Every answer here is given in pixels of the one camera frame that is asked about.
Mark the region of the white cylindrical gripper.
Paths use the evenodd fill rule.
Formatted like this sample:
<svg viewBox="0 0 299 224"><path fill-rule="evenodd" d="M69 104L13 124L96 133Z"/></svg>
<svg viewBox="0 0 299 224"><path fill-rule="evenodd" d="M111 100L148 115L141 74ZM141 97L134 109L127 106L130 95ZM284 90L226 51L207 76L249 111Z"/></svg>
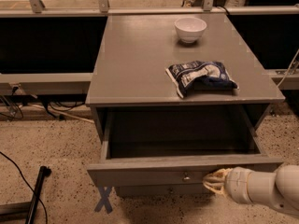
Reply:
<svg viewBox="0 0 299 224"><path fill-rule="evenodd" d="M203 177L203 185L208 190L222 195L229 196L241 204L250 204L251 199L248 193L248 179L250 169L242 167L219 169Z"/></svg>

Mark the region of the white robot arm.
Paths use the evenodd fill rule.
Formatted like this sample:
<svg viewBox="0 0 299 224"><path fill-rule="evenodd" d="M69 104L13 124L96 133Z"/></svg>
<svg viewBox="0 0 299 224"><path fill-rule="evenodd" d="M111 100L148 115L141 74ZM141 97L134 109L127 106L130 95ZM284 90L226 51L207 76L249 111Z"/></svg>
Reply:
<svg viewBox="0 0 299 224"><path fill-rule="evenodd" d="M206 175L208 190L239 204L260 204L299 218L299 166L286 165L276 172L258 172L235 167Z"/></svg>

